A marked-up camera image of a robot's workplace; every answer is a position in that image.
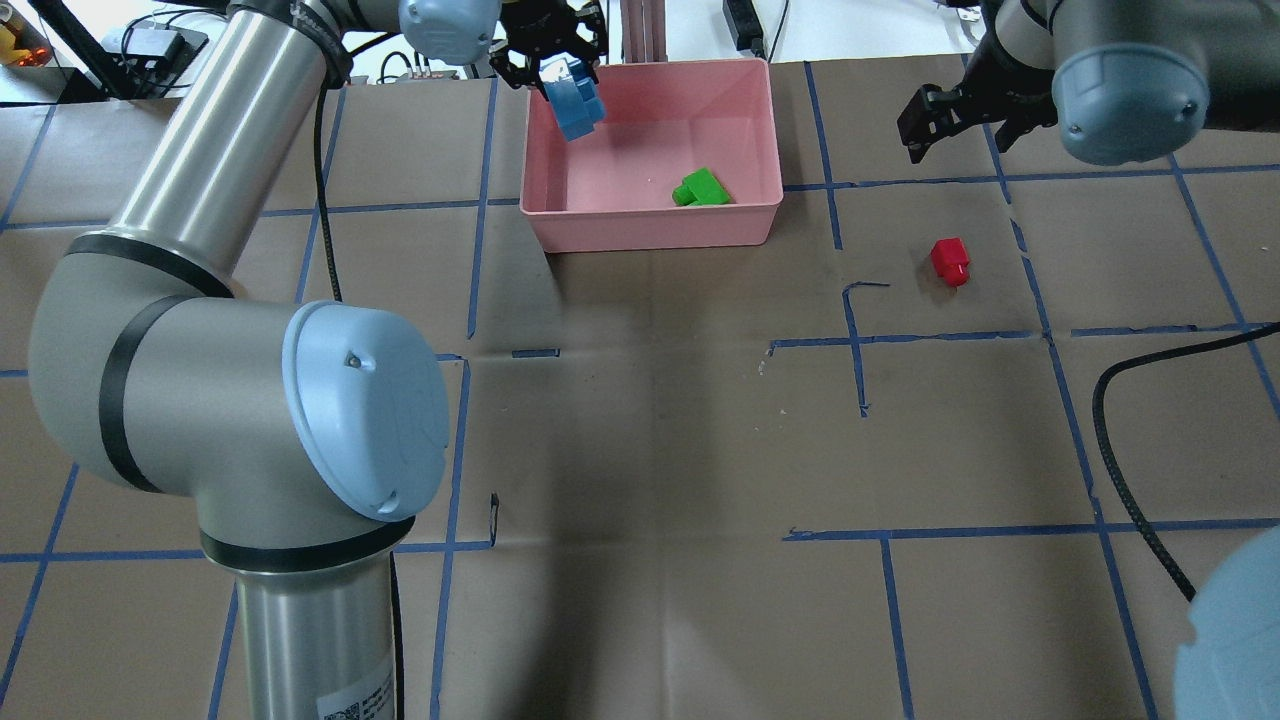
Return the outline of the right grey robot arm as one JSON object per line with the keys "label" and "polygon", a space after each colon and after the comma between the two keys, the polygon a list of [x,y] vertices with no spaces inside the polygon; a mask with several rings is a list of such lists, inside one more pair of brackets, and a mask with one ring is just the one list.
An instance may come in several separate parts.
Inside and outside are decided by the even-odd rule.
{"label": "right grey robot arm", "polygon": [[897,119],[919,163],[940,141],[995,124],[1007,151],[1056,128],[1094,167],[1151,161],[1201,131],[1274,133],[1275,1],[982,1],[986,32],[952,87],[923,85]]}

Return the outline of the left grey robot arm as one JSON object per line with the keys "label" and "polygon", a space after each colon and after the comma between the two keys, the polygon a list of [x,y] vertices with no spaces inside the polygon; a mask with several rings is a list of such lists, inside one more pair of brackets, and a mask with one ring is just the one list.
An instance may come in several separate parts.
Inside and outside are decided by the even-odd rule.
{"label": "left grey robot arm", "polygon": [[237,299],[230,275],[351,31],[399,33],[509,86],[591,95],[598,1],[230,1],[136,190],[56,264],[29,338],[35,406],[92,473],[189,497],[237,579],[256,719],[401,719],[394,547],[435,497],[449,405],[402,316]]}

